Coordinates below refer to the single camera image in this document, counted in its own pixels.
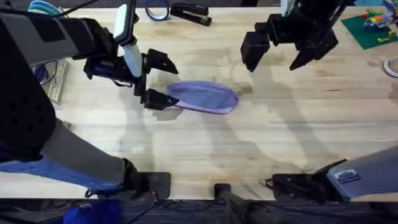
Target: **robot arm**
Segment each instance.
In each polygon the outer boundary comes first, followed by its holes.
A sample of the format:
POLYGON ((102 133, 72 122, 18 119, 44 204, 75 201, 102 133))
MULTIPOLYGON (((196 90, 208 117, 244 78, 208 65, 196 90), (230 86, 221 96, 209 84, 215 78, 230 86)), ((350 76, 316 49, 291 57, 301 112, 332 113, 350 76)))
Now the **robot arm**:
POLYGON ((274 46, 295 44, 298 55, 290 70, 322 59, 338 44, 331 28, 345 10, 346 0, 282 0, 281 5, 282 14, 269 15, 267 22, 255 24, 256 31, 246 33, 241 55, 250 72, 269 50, 269 41, 274 46))
POLYGON ((30 69, 60 58, 87 58, 88 78, 134 85, 145 108, 162 110, 176 104, 178 100, 146 89, 152 68, 178 71, 165 53, 139 52, 132 34, 138 21, 135 6, 132 0, 119 8, 114 35, 94 19, 0 10, 0 171, 82 185, 88 188, 86 196, 133 192, 138 197, 149 192, 150 198, 168 197, 169 173, 139 173, 127 159, 106 154, 64 127, 30 69), (125 49, 123 57, 118 57, 119 45, 125 49), (157 195, 150 186, 157 186, 157 195))
POLYGON ((398 146, 328 165, 314 174, 274 174, 265 185, 277 200, 303 198, 320 204, 398 192, 398 146))
MULTIPOLYGON (((243 63, 253 72, 261 57, 275 46, 294 43, 299 51, 291 70, 320 60, 337 44, 331 29, 345 10, 346 0, 282 0, 281 14, 256 23, 241 46, 243 63)), ((351 161, 339 161, 314 174, 274 174, 264 185, 277 200, 304 198, 318 203, 343 202, 369 194, 398 192, 398 149, 392 147, 351 161)))

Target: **wooden tabletop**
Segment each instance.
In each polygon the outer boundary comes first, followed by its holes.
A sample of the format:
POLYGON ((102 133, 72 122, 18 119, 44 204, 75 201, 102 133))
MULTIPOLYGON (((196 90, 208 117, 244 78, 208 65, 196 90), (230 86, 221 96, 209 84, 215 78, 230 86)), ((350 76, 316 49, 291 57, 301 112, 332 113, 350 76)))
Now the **wooden tabletop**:
MULTIPOLYGON (((139 171, 170 172, 171 198, 212 198, 213 185, 227 182, 241 197, 273 199, 259 179, 315 172, 397 144, 398 80, 386 74, 382 63, 397 56, 398 44, 362 50, 337 22, 340 43, 321 61, 291 72, 297 52, 282 44, 271 47, 250 73, 239 51, 244 35, 278 10, 211 8, 210 27, 177 17, 152 22, 143 9, 137 10, 134 35, 141 52, 167 53, 180 72, 152 70, 150 87, 164 90, 180 80, 222 83, 240 97, 230 114, 145 110, 133 89, 102 78, 90 81, 82 70, 85 61, 71 60, 57 116, 96 147, 133 161, 139 171)), ((115 12, 80 9, 72 16, 94 18, 113 30, 115 12)), ((342 18, 365 12, 348 8, 342 18)), ((85 193, 84 187, 24 174, 1 174, 0 182, 0 197, 75 198, 85 193)))

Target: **label sticker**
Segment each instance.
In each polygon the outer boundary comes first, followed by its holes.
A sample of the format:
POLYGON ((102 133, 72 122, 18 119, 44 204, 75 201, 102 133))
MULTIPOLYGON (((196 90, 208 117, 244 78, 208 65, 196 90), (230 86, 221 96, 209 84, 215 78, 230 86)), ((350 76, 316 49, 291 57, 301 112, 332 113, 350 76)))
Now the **label sticker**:
POLYGON ((350 183, 352 181, 361 180, 359 175, 355 172, 355 170, 344 170, 338 173, 335 173, 335 177, 337 181, 341 184, 350 183))

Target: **blue cable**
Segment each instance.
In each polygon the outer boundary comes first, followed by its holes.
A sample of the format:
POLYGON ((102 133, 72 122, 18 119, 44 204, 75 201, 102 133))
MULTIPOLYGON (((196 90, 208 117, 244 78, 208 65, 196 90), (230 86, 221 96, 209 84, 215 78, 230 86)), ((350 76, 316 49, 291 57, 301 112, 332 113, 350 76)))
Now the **blue cable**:
POLYGON ((48 15, 54 16, 57 14, 62 13, 62 11, 60 9, 58 9, 57 7, 53 6, 52 4, 45 2, 45 1, 41 1, 41 0, 33 0, 28 7, 28 11, 32 10, 32 9, 36 9, 39 11, 42 11, 48 15))
MULTIPOLYGON (((35 12, 35 13, 43 13, 47 15, 57 15, 62 13, 61 10, 57 9, 55 6, 52 4, 41 1, 41 0, 33 0, 28 7, 28 12, 35 12)), ((34 73, 34 76, 36 80, 41 84, 44 85, 46 83, 49 83, 53 80, 55 75, 57 74, 57 68, 58 68, 58 62, 55 62, 55 71, 54 74, 49 77, 49 72, 47 71, 45 65, 36 65, 32 68, 32 71, 34 73)))

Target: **gray robot arm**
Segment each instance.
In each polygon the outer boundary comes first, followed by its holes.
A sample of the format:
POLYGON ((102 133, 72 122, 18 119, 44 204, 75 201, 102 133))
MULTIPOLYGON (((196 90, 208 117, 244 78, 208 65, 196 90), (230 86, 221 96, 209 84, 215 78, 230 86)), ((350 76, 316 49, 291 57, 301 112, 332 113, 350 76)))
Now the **gray robot arm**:
POLYGON ((178 100, 146 89, 152 68, 178 71, 165 53, 139 52, 132 34, 138 21, 135 6, 135 0, 128 0, 119 9, 115 35, 94 19, 0 9, 0 171, 82 185, 87 197, 131 197, 126 192, 134 198, 168 197, 169 173, 140 173, 132 162, 106 154, 65 128, 30 69, 60 58, 85 58, 89 79, 99 76, 134 86, 145 108, 176 104, 178 100), (124 57, 118 57, 119 45, 126 50, 124 57), (156 185, 154 196, 151 186, 156 185))
POLYGON ((274 174, 265 184, 277 200, 346 202, 365 195, 398 192, 397 161, 398 146, 394 146, 336 162, 314 174, 274 174))

